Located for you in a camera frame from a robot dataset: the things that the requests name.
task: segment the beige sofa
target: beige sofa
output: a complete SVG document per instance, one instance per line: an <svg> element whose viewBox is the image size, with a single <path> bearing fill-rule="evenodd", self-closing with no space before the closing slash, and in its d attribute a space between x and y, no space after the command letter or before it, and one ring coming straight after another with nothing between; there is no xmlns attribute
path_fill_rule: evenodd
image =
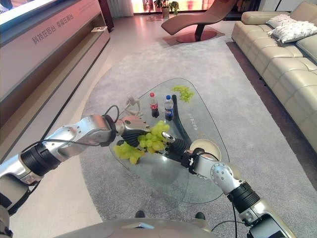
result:
<svg viewBox="0 0 317 238"><path fill-rule="evenodd" d="M287 12L245 12L232 39L317 152L317 35L281 44L267 35L270 18ZM317 5L302 2L291 18L317 26Z"/></svg>

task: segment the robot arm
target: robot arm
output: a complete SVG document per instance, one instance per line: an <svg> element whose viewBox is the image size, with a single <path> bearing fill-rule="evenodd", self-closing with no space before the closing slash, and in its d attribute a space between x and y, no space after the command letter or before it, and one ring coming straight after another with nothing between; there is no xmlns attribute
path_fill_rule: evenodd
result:
<svg viewBox="0 0 317 238"><path fill-rule="evenodd" d="M240 177L233 164L219 162L218 159L205 153L201 148L184 152L184 143L163 132L170 143L170 148L183 156L180 163L192 174L212 180L224 195L233 203L239 217L246 226L250 226L248 238L295 238L295 235L274 212L270 205L260 198L250 185Z"/></svg>
<svg viewBox="0 0 317 238"><path fill-rule="evenodd" d="M108 115L92 115L76 124L64 125L45 140L11 157L0 165L0 237L12 236L9 216L26 201L31 191L50 170L83 152L88 146L109 146L117 135L137 146L137 137L150 132L149 125L136 116L113 122Z"/></svg>

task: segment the green grapes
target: green grapes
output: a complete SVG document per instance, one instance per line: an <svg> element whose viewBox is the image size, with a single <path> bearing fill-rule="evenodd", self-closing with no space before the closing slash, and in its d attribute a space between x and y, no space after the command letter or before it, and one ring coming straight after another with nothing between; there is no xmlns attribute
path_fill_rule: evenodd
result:
<svg viewBox="0 0 317 238"><path fill-rule="evenodd" d="M146 145L147 145L147 147L152 147L153 142L151 140L147 140Z"/></svg>
<svg viewBox="0 0 317 238"><path fill-rule="evenodd" d="M190 91L189 87L176 85L172 88L173 92L179 92L180 100L189 103L190 99L194 96L194 92Z"/></svg>
<svg viewBox="0 0 317 238"><path fill-rule="evenodd" d="M150 154L156 151L164 150L165 138L162 136L162 132L168 132L169 125L165 124L164 121L159 120L157 124L151 128L151 133L138 136L139 147L143 150L137 149L133 146L128 145L124 142L122 145L115 145L113 150L117 157L121 159L129 159L131 164L137 164L140 157L145 155L145 151Z"/></svg>
<svg viewBox="0 0 317 238"><path fill-rule="evenodd" d="M145 152L139 150L131 145L128 145L127 142L124 142L122 145L115 145L113 148L117 157L127 160L129 159L130 163L136 164L138 159L144 156Z"/></svg>

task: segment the plastic bottle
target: plastic bottle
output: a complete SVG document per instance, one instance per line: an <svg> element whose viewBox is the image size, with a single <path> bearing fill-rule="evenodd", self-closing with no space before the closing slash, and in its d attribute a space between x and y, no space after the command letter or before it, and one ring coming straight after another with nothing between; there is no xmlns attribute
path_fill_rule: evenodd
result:
<svg viewBox="0 0 317 238"><path fill-rule="evenodd" d="M170 98L170 95L166 96L166 101L165 101L165 119L166 120L172 120L174 113L173 113L173 106L174 103Z"/></svg>
<svg viewBox="0 0 317 238"><path fill-rule="evenodd" d="M150 93L150 108L152 111L152 116L157 118L159 116L159 106L157 100L154 97L154 93Z"/></svg>

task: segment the window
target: window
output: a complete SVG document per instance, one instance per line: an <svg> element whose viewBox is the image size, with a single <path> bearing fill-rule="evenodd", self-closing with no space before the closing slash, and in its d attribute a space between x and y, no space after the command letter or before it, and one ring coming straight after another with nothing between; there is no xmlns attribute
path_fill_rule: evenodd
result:
<svg viewBox="0 0 317 238"><path fill-rule="evenodd" d="M153 4L154 0L131 0L134 13L160 12ZM177 0L179 11L207 10L214 0Z"/></svg>

